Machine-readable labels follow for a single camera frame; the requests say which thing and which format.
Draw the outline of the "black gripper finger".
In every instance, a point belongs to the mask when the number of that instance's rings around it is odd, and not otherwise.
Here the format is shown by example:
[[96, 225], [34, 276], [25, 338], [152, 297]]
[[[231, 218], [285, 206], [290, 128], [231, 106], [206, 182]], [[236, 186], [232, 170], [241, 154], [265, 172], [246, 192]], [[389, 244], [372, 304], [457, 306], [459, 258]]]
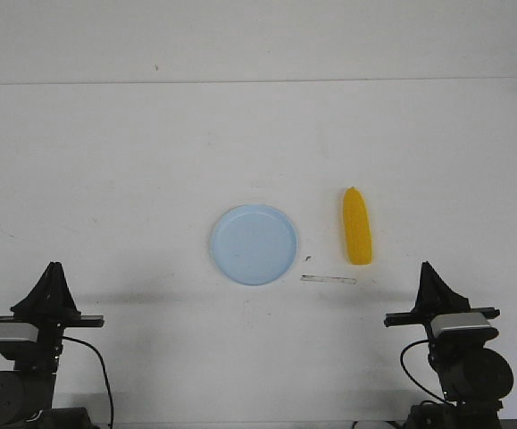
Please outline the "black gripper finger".
[[421, 264], [419, 289], [415, 299], [412, 312], [414, 314], [422, 314], [428, 311], [429, 305], [429, 269], [430, 264], [425, 261]]
[[71, 295], [65, 278], [65, 272], [60, 262], [56, 263], [57, 282], [60, 295], [59, 308], [62, 310], [65, 318], [80, 318], [80, 311], [77, 309], [75, 301]]
[[10, 308], [15, 316], [52, 316], [57, 313], [53, 287], [55, 266], [56, 262], [50, 262], [29, 294]]
[[437, 271], [429, 266], [430, 286], [438, 312], [459, 313], [470, 310], [470, 302], [466, 297], [454, 292], [440, 277]]

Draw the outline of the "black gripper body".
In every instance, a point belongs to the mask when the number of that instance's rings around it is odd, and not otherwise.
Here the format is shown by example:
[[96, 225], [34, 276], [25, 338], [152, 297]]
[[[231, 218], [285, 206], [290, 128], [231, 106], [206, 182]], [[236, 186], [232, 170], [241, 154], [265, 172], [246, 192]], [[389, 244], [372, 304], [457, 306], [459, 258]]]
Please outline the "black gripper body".
[[0, 322], [28, 323], [39, 329], [38, 340], [35, 343], [2, 343], [0, 354], [4, 358], [38, 358], [55, 355], [60, 351], [63, 333], [68, 328], [101, 328], [104, 325], [102, 315], [83, 315], [74, 320], [60, 321], [28, 321], [20, 317], [0, 316]]
[[[483, 314], [488, 320], [495, 319], [500, 316], [500, 310], [495, 307], [474, 307], [468, 311], [468, 314]], [[429, 324], [437, 314], [420, 313], [420, 312], [401, 312], [387, 313], [384, 319], [386, 327]]]

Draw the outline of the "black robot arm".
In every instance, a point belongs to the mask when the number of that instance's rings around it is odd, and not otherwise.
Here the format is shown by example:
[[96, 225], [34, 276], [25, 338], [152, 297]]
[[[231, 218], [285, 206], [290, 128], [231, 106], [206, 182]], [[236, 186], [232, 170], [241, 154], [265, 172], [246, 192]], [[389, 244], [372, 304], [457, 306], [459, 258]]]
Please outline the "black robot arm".
[[54, 408], [53, 398], [63, 342], [69, 328], [101, 328], [101, 315], [82, 315], [73, 300], [63, 266], [51, 262], [30, 293], [0, 315], [0, 356], [13, 369], [0, 371], [0, 428], [95, 428], [88, 410]]
[[[419, 289], [409, 312], [388, 313], [386, 327], [420, 325], [426, 338], [405, 346], [399, 363], [408, 378], [431, 400], [411, 406], [395, 428], [500, 428], [502, 399], [513, 389], [513, 370], [505, 358], [486, 347], [499, 331], [490, 321], [500, 316], [495, 307], [472, 307], [453, 291], [433, 266], [421, 264]], [[410, 374], [405, 354], [417, 345], [428, 347], [428, 362], [437, 374], [441, 395], [425, 388]]]

